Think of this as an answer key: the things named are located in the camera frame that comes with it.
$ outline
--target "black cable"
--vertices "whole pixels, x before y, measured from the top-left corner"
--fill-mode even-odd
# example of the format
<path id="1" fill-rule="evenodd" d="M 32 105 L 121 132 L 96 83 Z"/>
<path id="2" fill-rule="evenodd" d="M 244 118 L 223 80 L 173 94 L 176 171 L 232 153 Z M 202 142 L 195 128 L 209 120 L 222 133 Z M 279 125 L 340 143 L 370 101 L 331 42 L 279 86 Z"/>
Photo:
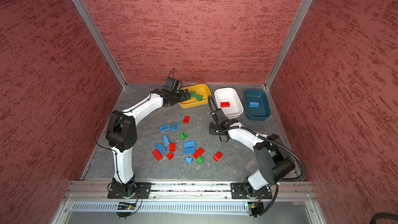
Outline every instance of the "black cable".
<path id="1" fill-rule="evenodd" d="M 272 204 L 275 202 L 276 197 L 277 197 L 277 195 L 278 195 L 278 191 L 279 191 L 279 185 L 278 185 L 278 184 L 275 184 L 275 186 L 276 186 L 276 190 L 275 190 L 274 196 L 272 197 L 271 202 L 270 202 L 270 203 L 268 204 L 268 206 L 264 209 L 264 211 L 261 212 L 261 214 L 258 214 L 259 217 L 262 216 L 263 214 L 265 214 L 265 212 L 267 212 L 267 211 L 271 208 Z"/>
<path id="2" fill-rule="evenodd" d="M 169 75 L 167 76 L 167 77 L 169 77 L 170 76 L 170 74 L 173 72 L 173 78 L 174 78 L 174 70 L 175 70 L 176 68 L 173 68 L 171 71 L 170 71 L 170 73 L 169 73 Z"/>
<path id="3" fill-rule="evenodd" d="M 275 141 L 273 141 L 273 140 L 271 140 L 271 139 L 269 139 L 269 138 L 265 138 L 265 137 L 263 137 L 263 136 L 257 135 L 257 134 L 258 134 L 257 132 L 255 132 L 255 131 L 253 131 L 253 130 L 247 128 L 247 127 L 230 127 L 230 128 L 228 128 L 228 129 L 225 129 L 224 131 L 220 131 L 220 132 L 218 132 L 218 133 L 219 133 L 219 134 L 222 134 L 222 133 L 224 133 L 224 132 L 228 132 L 229 130 L 238 129 L 238 128 L 239 128 L 239 129 L 246 130 L 246 131 L 252 133 L 253 135 L 256 135 L 259 139 L 261 139 L 261 140 L 263 140 L 263 141 L 266 141 L 266 142 L 269 142 L 269 143 L 271 143 L 271 144 L 273 144 L 273 145 L 276 145 L 276 146 L 279 147 L 279 148 L 282 148 L 282 149 L 286 150 L 287 152 L 290 153 L 290 155 L 292 155 L 292 157 L 294 157 L 294 158 L 296 159 L 297 163 L 298 163 L 298 164 L 300 165 L 300 167 L 301 167 L 301 174 L 300 174 L 298 177 L 294 177 L 294 178 L 282 178 L 282 179 L 280 180 L 281 182 L 296 182 L 296 181 L 301 181 L 301 180 L 303 180 L 303 178 L 305 177 L 305 173 L 306 173 L 306 170 L 305 170 L 305 167 L 304 167 L 304 163 L 303 163 L 303 162 L 301 161 L 301 159 L 300 159 L 292 150 L 290 150 L 288 147 L 286 147 L 286 146 L 284 146 L 284 145 L 282 145 L 282 144 L 280 144 L 280 143 L 278 143 L 278 142 L 275 142 Z"/>
<path id="4" fill-rule="evenodd" d="M 103 147 L 102 145 L 100 145 L 100 144 L 97 142 L 97 137 L 96 137 L 97 129 L 98 129 L 98 127 L 100 126 L 100 124 L 101 124 L 104 120 L 106 120 L 108 117 L 110 117 L 110 116 L 112 116 L 112 115 L 116 115 L 116 114 L 119 114 L 119 112 L 109 114 L 107 117 L 104 117 L 104 119 L 97 125 L 97 128 L 96 128 L 96 130 L 94 131 L 94 142 L 95 142 L 99 147 L 102 147 L 102 148 L 104 148 L 104 149 L 110 150 L 110 151 L 112 151 L 112 152 L 115 153 L 116 174 L 117 174 L 117 177 L 119 178 L 120 182 L 122 182 L 122 180 L 120 179 L 120 176 L 119 176 L 119 170 L 117 169 L 117 156 L 116 156 L 117 152 L 114 151 L 114 150 L 112 150 L 112 149 L 109 149 L 109 148 L 106 148 L 106 147 Z"/>
<path id="5" fill-rule="evenodd" d="M 383 213 L 383 212 L 377 213 L 372 217 L 370 224 L 376 224 L 377 220 L 379 219 L 389 219 L 389 220 L 398 221 L 398 215 L 391 213 Z"/>
<path id="6" fill-rule="evenodd" d="M 209 107 L 210 107 L 210 111 L 211 111 L 211 116 L 212 116 L 212 118 L 213 118 L 213 120 L 214 120 L 214 124 L 216 125 L 216 129 L 219 130 L 220 127 L 218 126 L 218 121 L 216 120 L 215 112 L 213 111 L 213 107 L 211 106 L 211 102 L 213 103 L 213 105 L 214 105 L 214 107 L 215 107 L 216 109 L 218 108 L 218 107 L 217 107 L 217 104 L 216 104 L 216 102 L 214 102 L 214 99 L 213 99 L 213 97 L 212 97 L 211 95 L 209 95 L 209 96 L 207 97 L 207 99 L 208 99 L 208 101 L 209 101 Z M 218 138 L 220 139 L 221 142 L 228 142 L 228 140 L 229 140 L 229 137 L 226 137 L 226 141 L 222 141 L 221 135 L 219 135 Z"/>
<path id="7" fill-rule="evenodd" d="M 101 122 L 99 122 L 99 124 L 98 124 L 97 127 L 96 127 L 96 130 L 94 131 L 94 142 L 95 142 L 99 147 L 104 148 L 104 149 L 106 149 L 106 150 L 110 150 L 110 151 L 112 151 L 112 152 L 115 153 L 116 174 L 117 174 L 117 177 L 119 178 L 119 181 L 120 181 L 120 182 L 122 182 L 122 180 L 120 179 L 119 170 L 118 170 L 118 167 L 117 167 L 117 156 L 116 156 L 117 152 L 114 151 L 114 150 L 112 150 L 112 149 L 103 147 L 102 145 L 100 145 L 100 144 L 97 142 L 97 137 L 96 137 L 97 129 L 98 129 L 98 127 L 100 126 L 100 124 L 101 124 L 104 120 L 106 120 L 108 117 L 111 117 L 112 115 L 116 115 L 116 114 L 120 114 L 120 113 L 123 113 L 123 114 L 124 114 L 124 113 L 128 113 L 128 112 L 132 112 L 132 111 L 133 111 L 134 109 L 136 109 L 137 107 L 139 107 L 139 106 L 141 106 L 142 104 L 144 104 L 145 102 L 149 101 L 149 100 L 150 100 L 150 97 L 151 97 L 151 93 L 149 94 L 149 97 L 148 97 L 148 99 L 147 99 L 146 101 L 142 102 L 141 104 L 139 104 L 138 106 L 134 107 L 133 109 L 131 109 L 131 110 L 127 111 L 127 112 L 116 112 L 116 113 L 111 113 L 111 114 L 109 114 L 107 117 L 104 117 L 103 120 L 101 120 Z"/>

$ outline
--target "plastic tray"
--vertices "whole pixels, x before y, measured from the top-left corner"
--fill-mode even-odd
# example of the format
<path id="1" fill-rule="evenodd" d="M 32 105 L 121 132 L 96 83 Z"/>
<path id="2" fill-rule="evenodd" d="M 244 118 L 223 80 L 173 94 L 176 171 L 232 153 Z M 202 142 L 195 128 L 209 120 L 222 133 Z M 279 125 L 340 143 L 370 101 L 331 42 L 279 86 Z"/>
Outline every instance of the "plastic tray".
<path id="1" fill-rule="evenodd" d="M 229 119 L 237 118 L 243 113 L 242 102 L 239 99 L 238 93 L 231 87 L 219 88 L 214 91 L 214 98 L 218 108 Z M 229 102 L 230 107 L 221 107 L 221 102 Z"/>
<path id="2" fill-rule="evenodd" d="M 183 87 L 182 89 L 184 89 L 184 90 L 188 89 L 189 92 L 196 92 L 196 95 L 203 96 L 203 99 L 201 101 L 197 101 L 196 98 L 191 98 L 184 102 L 178 102 L 180 107 L 183 109 L 205 105 L 209 102 L 207 97 L 209 97 L 209 95 L 211 95 L 211 93 L 210 93 L 209 88 L 205 84 L 198 84 L 198 85 L 193 85 L 193 86 L 189 86 L 189 87 Z"/>
<path id="3" fill-rule="evenodd" d="M 246 117 L 251 121 L 264 121 L 271 115 L 266 93 L 257 89 L 248 89 L 244 94 Z M 250 102 L 258 102 L 258 107 L 249 107 Z"/>

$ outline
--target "white bin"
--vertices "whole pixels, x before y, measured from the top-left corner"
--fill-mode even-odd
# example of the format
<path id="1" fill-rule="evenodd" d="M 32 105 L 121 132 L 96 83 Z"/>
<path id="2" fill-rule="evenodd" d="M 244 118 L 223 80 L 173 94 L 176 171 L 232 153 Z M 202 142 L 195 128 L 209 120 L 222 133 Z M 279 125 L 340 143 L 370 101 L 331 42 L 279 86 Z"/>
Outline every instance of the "white bin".
<path id="1" fill-rule="evenodd" d="M 231 87 L 219 88 L 214 91 L 214 98 L 217 107 L 221 108 L 229 119 L 237 118 L 243 113 L 243 105 L 235 89 Z M 230 107 L 221 107 L 221 102 L 229 102 Z"/>

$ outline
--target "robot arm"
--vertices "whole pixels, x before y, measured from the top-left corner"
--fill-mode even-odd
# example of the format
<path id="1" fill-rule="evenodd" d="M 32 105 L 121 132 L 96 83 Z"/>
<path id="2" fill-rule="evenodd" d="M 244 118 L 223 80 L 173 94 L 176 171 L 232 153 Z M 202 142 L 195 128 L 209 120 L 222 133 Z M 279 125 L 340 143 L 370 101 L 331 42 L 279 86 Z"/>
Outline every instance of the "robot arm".
<path id="1" fill-rule="evenodd" d="M 248 197 L 257 197 L 261 188 L 275 185 L 295 168 L 290 153 L 278 148 L 284 147 L 279 136 L 258 134 L 244 127 L 236 119 L 228 119 L 222 109 L 217 108 L 211 96 L 209 106 L 214 120 L 214 123 L 209 125 L 209 133 L 225 135 L 228 139 L 237 140 L 254 151 L 259 169 L 245 179 L 244 190 Z"/>
<path id="2" fill-rule="evenodd" d="M 137 141 L 136 126 L 155 109 L 189 100 L 190 93 L 187 89 L 181 90 L 181 87 L 181 81 L 168 77 L 162 89 L 153 90 L 148 97 L 128 109 L 112 112 L 105 134 L 114 152 L 115 165 L 115 174 L 108 198 L 112 198 L 111 191 L 117 192 L 118 196 L 124 198 L 134 195 L 136 186 L 131 166 L 131 152 Z"/>

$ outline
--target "red textured wall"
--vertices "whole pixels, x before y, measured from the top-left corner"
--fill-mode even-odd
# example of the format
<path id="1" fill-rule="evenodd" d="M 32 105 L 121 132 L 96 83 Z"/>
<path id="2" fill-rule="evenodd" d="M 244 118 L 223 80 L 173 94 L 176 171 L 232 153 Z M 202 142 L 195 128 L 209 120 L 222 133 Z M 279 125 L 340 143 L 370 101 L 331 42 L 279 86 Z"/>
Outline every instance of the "red textured wall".
<path id="1" fill-rule="evenodd" d="M 398 0 L 313 0 L 271 86 L 328 224 L 398 214 Z"/>
<path id="2" fill-rule="evenodd" d="M 0 0 L 0 223 L 49 223 L 121 86 L 71 0 Z"/>
<path id="3" fill-rule="evenodd" d="M 301 0 L 83 0 L 128 82 L 264 83 Z"/>

